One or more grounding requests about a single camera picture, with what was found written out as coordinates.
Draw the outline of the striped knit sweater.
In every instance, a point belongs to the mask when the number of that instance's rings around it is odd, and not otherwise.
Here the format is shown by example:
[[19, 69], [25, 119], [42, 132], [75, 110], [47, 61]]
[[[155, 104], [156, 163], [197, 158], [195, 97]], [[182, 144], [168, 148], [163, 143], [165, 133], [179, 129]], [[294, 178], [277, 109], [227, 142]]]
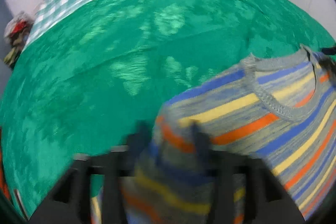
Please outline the striped knit sweater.
[[102, 152], [150, 121], [150, 139], [121, 181], [130, 223], [204, 223], [215, 182], [191, 126], [210, 148], [264, 159], [309, 217], [335, 179], [335, 77], [322, 51], [164, 45], [108, 64], [97, 119]]

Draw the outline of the smartphone on bed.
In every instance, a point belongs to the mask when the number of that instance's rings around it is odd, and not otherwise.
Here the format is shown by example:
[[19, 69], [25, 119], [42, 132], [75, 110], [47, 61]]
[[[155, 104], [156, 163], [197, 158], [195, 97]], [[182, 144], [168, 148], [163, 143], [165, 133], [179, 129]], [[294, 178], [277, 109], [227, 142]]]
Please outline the smartphone on bed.
[[27, 214], [27, 211], [24, 207], [24, 204], [23, 204], [23, 201], [22, 201], [22, 198], [21, 198], [21, 195], [19, 193], [19, 190], [17, 189], [14, 189], [14, 196], [15, 196], [15, 199], [18, 203], [18, 206], [19, 206], [19, 209], [23, 215], [23, 218], [25, 219], [25, 221], [28, 221], [29, 220], [29, 216]]

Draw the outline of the pile of clothes on nightstand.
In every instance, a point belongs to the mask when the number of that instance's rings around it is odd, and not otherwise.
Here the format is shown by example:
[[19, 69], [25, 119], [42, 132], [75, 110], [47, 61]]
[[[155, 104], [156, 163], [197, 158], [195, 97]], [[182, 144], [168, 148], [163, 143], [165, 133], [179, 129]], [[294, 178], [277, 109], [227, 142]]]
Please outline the pile of clothes on nightstand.
[[4, 63], [14, 69], [23, 48], [29, 38], [30, 31], [34, 24], [34, 20], [29, 14], [21, 11], [7, 24], [4, 32], [4, 40], [6, 44], [11, 46], [11, 50], [4, 57]]

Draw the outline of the orange red garment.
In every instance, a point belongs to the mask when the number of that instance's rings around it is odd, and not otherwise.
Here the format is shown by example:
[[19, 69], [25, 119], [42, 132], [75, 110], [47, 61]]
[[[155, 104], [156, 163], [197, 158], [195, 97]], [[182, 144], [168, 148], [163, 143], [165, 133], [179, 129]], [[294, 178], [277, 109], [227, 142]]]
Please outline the orange red garment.
[[1, 192], [4, 194], [4, 196], [10, 201], [11, 200], [11, 195], [6, 183], [6, 179], [5, 179], [5, 172], [3, 169], [3, 161], [2, 161], [2, 152], [0, 152], [0, 188], [1, 188]]

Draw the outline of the green floral bedspread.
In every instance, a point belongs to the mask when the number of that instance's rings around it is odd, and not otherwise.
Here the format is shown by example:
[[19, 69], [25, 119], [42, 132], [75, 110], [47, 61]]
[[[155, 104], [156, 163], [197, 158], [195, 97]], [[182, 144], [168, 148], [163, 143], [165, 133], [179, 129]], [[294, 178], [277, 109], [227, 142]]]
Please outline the green floral bedspread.
[[254, 54], [334, 44], [288, 0], [93, 0], [32, 42], [1, 99], [6, 181], [28, 214], [77, 153], [118, 145], [162, 104]]

